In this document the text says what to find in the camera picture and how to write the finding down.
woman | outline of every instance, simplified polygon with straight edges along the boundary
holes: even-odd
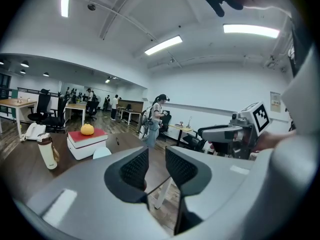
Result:
[[[165,94],[160,94],[155,98],[151,110],[150,110],[150,120],[147,122],[149,128],[149,136],[146,139],[146,144],[150,148],[154,148],[156,145],[156,139],[159,135],[159,124],[161,123],[161,118],[166,116],[168,113],[163,112],[161,105],[164,104],[167,100]]]

white table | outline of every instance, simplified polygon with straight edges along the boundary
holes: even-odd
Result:
[[[0,106],[15,109],[16,124],[18,127],[19,138],[21,138],[22,133],[21,133],[21,128],[20,128],[20,109],[25,108],[25,107],[29,107],[29,106],[33,106],[34,107],[33,112],[35,113],[36,107],[37,107],[37,102],[34,100],[27,101],[26,99],[21,99],[21,103],[18,103],[17,98],[8,98],[8,99],[1,99]],[[0,122],[0,134],[2,134],[1,122]]]
[[[67,104],[65,110],[82,110],[82,125],[85,124],[86,117],[86,105],[85,104]],[[66,119],[66,112],[64,112],[64,127],[66,127],[66,122],[71,119],[71,111],[69,111],[69,117]]]
[[[123,116],[123,113],[124,113],[124,112],[127,112],[127,113],[129,114],[128,121],[126,121],[126,122],[128,123],[128,126],[130,125],[131,115],[132,115],[132,114],[139,115],[139,120],[140,120],[140,116],[141,116],[141,113],[140,113],[140,112],[135,112],[135,111],[133,111],[133,110],[126,110],[126,109],[121,110],[121,120],[122,120],[122,116]]]

wooden floor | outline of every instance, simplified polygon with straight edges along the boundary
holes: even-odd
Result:
[[[109,111],[102,112],[100,110],[95,115],[96,120],[92,121],[91,119],[86,118],[85,122],[90,123],[96,128],[101,128],[109,134],[132,133],[133,135],[138,136],[138,133],[136,133],[136,123],[131,123],[130,125],[128,125],[125,122],[119,123],[118,121],[112,121],[110,114],[111,113]],[[81,128],[81,123],[81,116],[73,116],[71,120],[69,120],[66,124],[66,131],[79,131]],[[3,133],[0,134],[0,164],[20,142],[17,124],[15,122],[1,118],[1,126]],[[28,126],[28,124],[21,124],[22,133],[24,133],[28,129]],[[175,143],[176,142],[172,139],[167,138],[167,140],[164,141],[162,137],[159,137],[156,140],[155,149],[165,155],[166,146],[171,146]],[[176,185],[172,184],[160,209],[155,209],[155,202],[160,194],[161,188],[162,186],[148,197],[150,212],[154,216],[154,218],[161,224],[161,226],[171,236],[173,236],[175,224],[177,221],[180,192]]]

vr headset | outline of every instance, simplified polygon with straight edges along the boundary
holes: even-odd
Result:
[[[241,4],[235,2],[234,0],[206,0],[206,1],[212,7],[212,9],[214,9],[215,13],[219,17],[225,16],[225,11],[221,7],[224,1],[235,10],[242,10],[244,8]]]

table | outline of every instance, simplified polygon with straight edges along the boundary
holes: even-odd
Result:
[[[82,110],[82,125],[85,124],[86,118],[86,105],[85,104],[67,104],[65,109],[69,110]],[[64,127],[66,127],[66,122],[71,119],[71,111],[69,113],[69,118],[66,120],[66,113],[64,113]]]
[[[67,146],[67,134],[50,133],[53,145],[60,154],[60,161],[54,170],[47,169],[38,144],[33,140],[19,143],[0,166],[0,176],[7,185],[12,197],[23,203],[60,174],[83,161],[93,159],[89,156],[77,161]],[[106,147],[111,153],[145,146],[131,133],[109,134]],[[165,154],[149,148],[149,169],[145,175],[149,195],[170,178],[166,169]]]
[[[188,132],[191,132],[191,131],[193,131],[193,130],[194,130],[194,129],[192,129],[192,128],[187,128],[187,127],[183,127],[183,128],[181,128],[181,127],[175,126],[174,124],[170,124],[169,126],[170,126],[170,127],[173,127],[173,128],[176,128],[176,129],[178,129],[178,130],[180,130],[180,131],[179,131],[179,137],[178,137],[178,140],[176,141],[176,146],[177,146],[177,147],[179,147],[182,132],[184,132],[184,133],[188,133]]]
[[[130,125],[130,120],[131,120],[131,115],[132,114],[139,115],[139,120],[140,120],[141,112],[136,112],[136,111],[133,111],[133,110],[126,110],[126,109],[122,109],[121,110],[121,119],[120,120],[122,120],[122,115],[123,115],[124,112],[129,114],[129,118],[128,118],[128,121],[127,121],[128,122],[128,126]]]
[[[29,106],[34,106],[34,113],[36,112],[36,107],[37,107],[37,102],[34,100],[27,101],[26,99],[20,99],[22,100],[21,103],[18,103],[17,98],[7,98],[7,99],[0,99],[0,106],[8,107],[15,109],[15,116],[16,116],[16,124],[18,127],[18,132],[19,132],[19,138],[21,138],[21,128],[20,128],[20,109],[29,107]],[[2,127],[1,127],[1,122],[0,122],[0,134],[2,133]]]

